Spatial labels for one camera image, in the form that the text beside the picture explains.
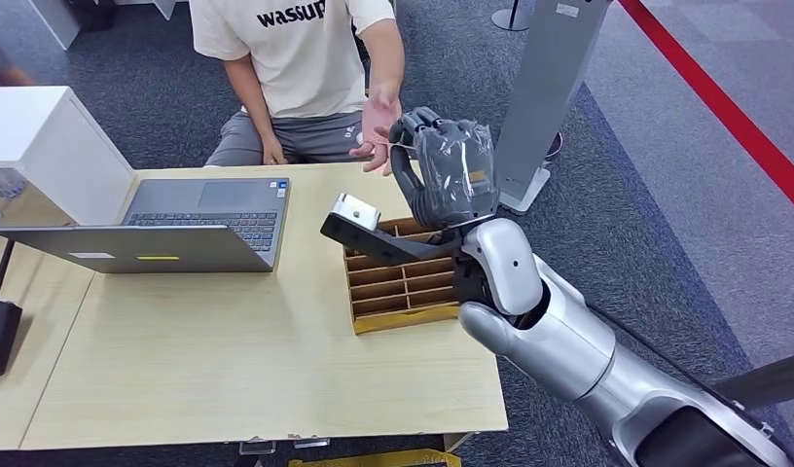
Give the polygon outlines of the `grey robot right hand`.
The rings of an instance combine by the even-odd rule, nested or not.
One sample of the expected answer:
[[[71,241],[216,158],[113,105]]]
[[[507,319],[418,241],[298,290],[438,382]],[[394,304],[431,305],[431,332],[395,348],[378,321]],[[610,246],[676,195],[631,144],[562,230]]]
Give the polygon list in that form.
[[[418,224],[445,230],[496,213],[499,189],[488,126],[416,107],[390,128],[388,140],[392,174]]]

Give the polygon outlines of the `person's right hand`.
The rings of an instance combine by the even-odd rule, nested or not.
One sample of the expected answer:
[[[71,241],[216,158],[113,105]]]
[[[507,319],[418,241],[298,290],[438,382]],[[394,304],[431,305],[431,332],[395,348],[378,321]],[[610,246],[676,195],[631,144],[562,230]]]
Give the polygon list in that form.
[[[283,151],[283,147],[273,133],[261,135],[260,141],[262,145],[264,165],[280,165],[288,163]]]

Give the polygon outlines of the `person's left hand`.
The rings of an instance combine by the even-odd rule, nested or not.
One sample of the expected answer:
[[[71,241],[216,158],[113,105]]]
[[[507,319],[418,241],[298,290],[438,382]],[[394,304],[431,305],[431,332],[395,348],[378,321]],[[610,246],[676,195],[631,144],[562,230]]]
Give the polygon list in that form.
[[[358,159],[369,158],[365,172],[381,170],[383,176],[391,174],[389,159],[389,131],[402,115],[402,106],[396,94],[373,92],[362,110],[362,142],[349,153]]]

